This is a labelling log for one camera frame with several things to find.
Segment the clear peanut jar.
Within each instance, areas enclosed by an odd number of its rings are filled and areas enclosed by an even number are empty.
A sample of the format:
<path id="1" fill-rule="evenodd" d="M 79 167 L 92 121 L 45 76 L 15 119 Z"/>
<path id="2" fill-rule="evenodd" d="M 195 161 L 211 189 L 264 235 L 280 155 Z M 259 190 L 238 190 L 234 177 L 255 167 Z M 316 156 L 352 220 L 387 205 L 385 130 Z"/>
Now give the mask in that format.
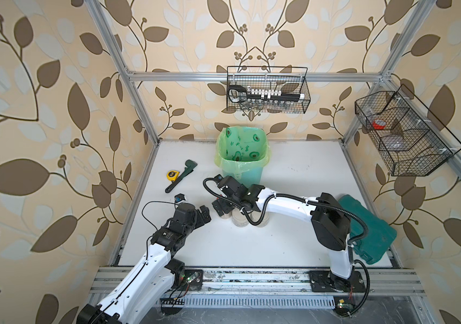
<path id="1" fill-rule="evenodd" d="M 224 215 L 221 215 L 220 218 L 222 220 L 227 220 L 227 219 L 230 219 L 232 217 L 233 213 L 230 212 L 230 213 L 227 213 L 227 214 L 224 214 Z"/>

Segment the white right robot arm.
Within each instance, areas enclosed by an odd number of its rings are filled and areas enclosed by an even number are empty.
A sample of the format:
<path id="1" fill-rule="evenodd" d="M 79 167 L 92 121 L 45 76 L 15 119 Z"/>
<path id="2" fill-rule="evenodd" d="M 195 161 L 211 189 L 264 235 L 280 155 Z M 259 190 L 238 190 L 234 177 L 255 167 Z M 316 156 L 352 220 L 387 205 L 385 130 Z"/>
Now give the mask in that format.
<path id="1" fill-rule="evenodd" d="M 369 229 L 332 195 L 299 197 L 258 184 L 246 187 L 231 176 L 221 175 L 206 178 L 202 184 L 216 198 L 213 205 L 219 216 L 238 210 L 249 224 L 259 226 L 267 213 L 277 213 L 312 224 L 318 242 L 330 257 L 330 271 L 320 284 L 338 292 L 353 290 L 353 246 L 368 236 Z"/>

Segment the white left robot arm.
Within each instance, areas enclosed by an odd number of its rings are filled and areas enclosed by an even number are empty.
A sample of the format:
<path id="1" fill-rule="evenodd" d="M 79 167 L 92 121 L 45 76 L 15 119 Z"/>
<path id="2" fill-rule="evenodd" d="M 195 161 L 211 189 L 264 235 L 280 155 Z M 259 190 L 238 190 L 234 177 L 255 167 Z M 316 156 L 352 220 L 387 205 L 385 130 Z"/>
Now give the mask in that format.
<path id="1" fill-rule="evenodd" d="M 168 291 L 186 294 L 191 284 L 202 281 L 203 271 L 185 271 L 175 255 L 187 237 L 211 222 L 210 210 L 182 202 L 173 217 L 147 241 L 145 255 L 129 274 L 97 305 L 86 305 L 77 323 L 140 323 Z"/>

